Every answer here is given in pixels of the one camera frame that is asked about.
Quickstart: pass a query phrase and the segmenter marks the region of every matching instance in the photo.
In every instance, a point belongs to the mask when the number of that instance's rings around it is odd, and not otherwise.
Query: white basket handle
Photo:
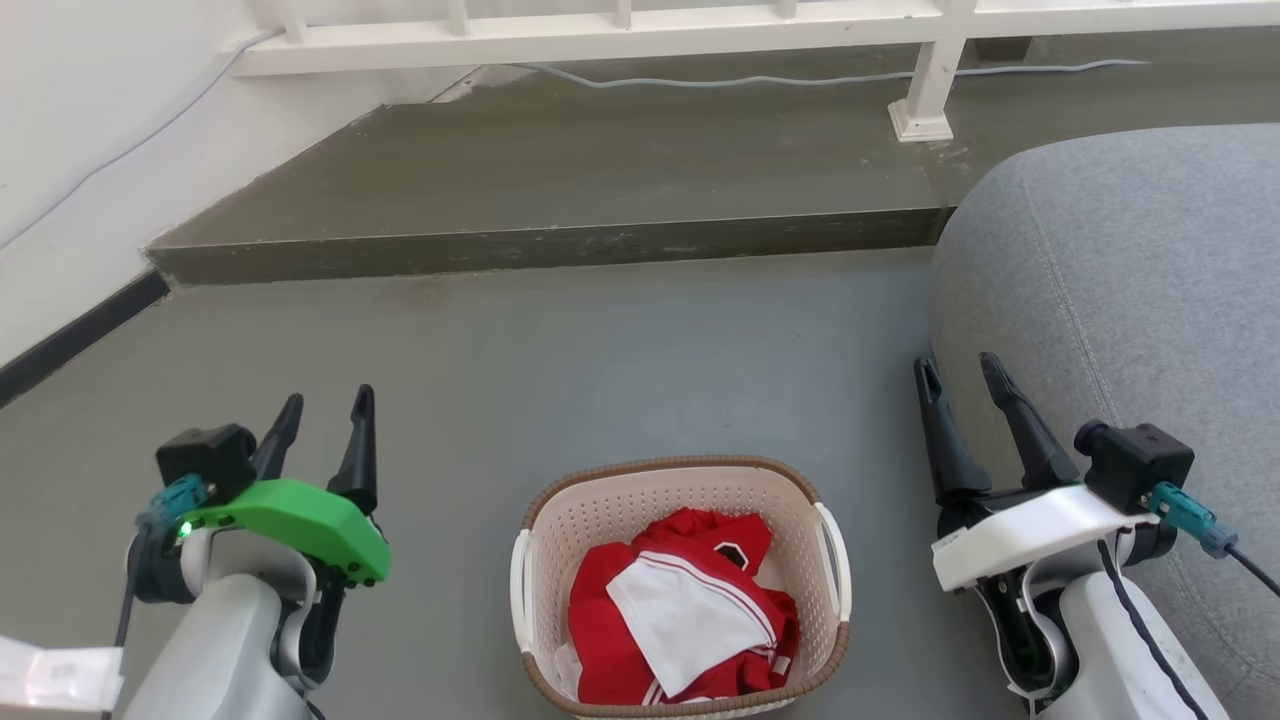
[[[831,511],[820,502],[813,503],[818,516],[822,518],[822,530],[827,533],[827,542],[836,552],[831,559],[831,566],[836,569],[836,588],[840,596],[840,621],[847,623],[854,610],[854,588],[849,577],[849,551],[845,548],[845,536],[840,533],[840,525],[832,518]]]
[[[525,609],[525,551],[529,548],[529,530],[520,530],[516,546],[511,548],[511,626],[516,632],[520,652],[529,652],[529,615]]]

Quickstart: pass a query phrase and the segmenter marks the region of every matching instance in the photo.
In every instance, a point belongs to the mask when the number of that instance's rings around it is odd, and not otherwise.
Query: gray sofa
[[[1280,124],[1016,155],[956,210],[933,269],[933,351],[997,488],[1021,469],[983,350],[1064,445],[1091,418],[1151,421],[1190,445],[1188,492],[1280,573]],[[1280,717],[1280,600],[1187,537],[1128,574],[1233,719]]]

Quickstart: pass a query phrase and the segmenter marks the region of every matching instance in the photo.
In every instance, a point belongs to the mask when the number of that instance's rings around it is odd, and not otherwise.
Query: green bracket
[[[346,497],[293,479],[259,480],[227,505],[198,507],[180,521],[215,530],[244,528],[340,568],[348,582],[383,582],[392,548]]]

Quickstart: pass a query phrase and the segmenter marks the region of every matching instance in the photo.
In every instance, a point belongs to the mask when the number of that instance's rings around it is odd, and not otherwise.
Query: red and white jacket
[[[631,544],[588,551],[568,602],[562,691],[598,705],[737,697],[786,683],[795,602],[753,579],[772,533],[759,515],[682,509]]]

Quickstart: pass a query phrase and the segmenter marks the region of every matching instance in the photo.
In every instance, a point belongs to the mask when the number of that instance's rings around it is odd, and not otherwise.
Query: beige plastic basket
[[[787,685],[687,705],[586,705],[563,696],[553,655],[568,641],[568,591],[582,556],[596,544],[630,541],[686,506],[759,512],[773,532],[768,562],[800,616],[800,651]],[[836,520],[809,480],[764,457],[664,457],[570,475],[538,496],[511,553],[511,621],[525,669],[547,700],[579,717],[718,720],[788,705],[836,671],[849,643],[851,602]]]

